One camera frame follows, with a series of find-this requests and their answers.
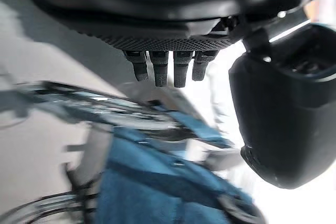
blue bag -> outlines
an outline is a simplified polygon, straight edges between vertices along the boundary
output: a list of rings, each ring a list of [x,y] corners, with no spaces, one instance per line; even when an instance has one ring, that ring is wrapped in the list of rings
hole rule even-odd
[[[169,113],[202,140],[230,147],[201,121]],[[126,127],[115,127],[113,135],[96,223],[265,223],[249,196],[183,155],[166,152],[164,143]]]

blue fabric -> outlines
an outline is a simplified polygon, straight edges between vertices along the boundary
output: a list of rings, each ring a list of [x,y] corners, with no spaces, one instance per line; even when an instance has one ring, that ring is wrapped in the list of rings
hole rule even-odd
[[[154,145],[136,130],[115,128],[96,223],[229,224],[218,196],[252,204],[226,180]]]
[[[154,108],[160,111],[166,111],[172,118],[191,129],[203,142],[214,144],[219,148],[230,148],[233,146],[231,141],[223,138],[217,130],[206,125],[201,120],[179,111],[169,111],[163,106],[154,106]]]

gray surface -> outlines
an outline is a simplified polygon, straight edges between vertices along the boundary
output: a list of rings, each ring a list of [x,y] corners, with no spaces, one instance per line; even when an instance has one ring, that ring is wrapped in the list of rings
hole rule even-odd
[[[13,82],[53,80],[140,100],[165,98],[138,83],[119,50],[58,24],[30,0],[0,0],[0,74]],[[68,144],[85,141],[85,124],[30,108],[0,76],[0,213],[68,189],[60,164],[76,161]]]

